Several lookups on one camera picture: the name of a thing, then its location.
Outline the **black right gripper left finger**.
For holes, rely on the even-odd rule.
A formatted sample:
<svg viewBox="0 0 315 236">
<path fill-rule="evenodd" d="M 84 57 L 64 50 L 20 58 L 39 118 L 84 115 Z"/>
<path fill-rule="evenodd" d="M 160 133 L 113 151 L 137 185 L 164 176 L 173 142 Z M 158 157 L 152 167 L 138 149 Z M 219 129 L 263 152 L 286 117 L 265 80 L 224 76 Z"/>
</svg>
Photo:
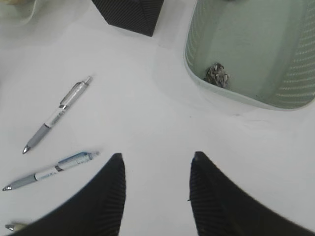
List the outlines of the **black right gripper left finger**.
<svg viewBox="0 0 315 236">
<path fill-rule="evenodd" d="M 126 171 L 121 153 L 58 208 L 15 232 L 16 236 L 117 236 L 126 202 Z"/>
</svg>

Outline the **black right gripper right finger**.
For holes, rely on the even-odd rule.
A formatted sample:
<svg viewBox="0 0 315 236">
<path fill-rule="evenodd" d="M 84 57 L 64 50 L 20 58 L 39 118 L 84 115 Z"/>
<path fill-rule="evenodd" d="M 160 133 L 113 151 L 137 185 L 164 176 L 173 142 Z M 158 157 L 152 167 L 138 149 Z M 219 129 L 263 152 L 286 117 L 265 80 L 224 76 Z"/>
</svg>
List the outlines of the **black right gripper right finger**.
<svg viewBox="0 0 315 236">
<path fill-rule="evenodd" d="M 191 162 L 189 201 L 200 236 L 313 236 L 232 182 L 203 152 Z"/>
</svg>

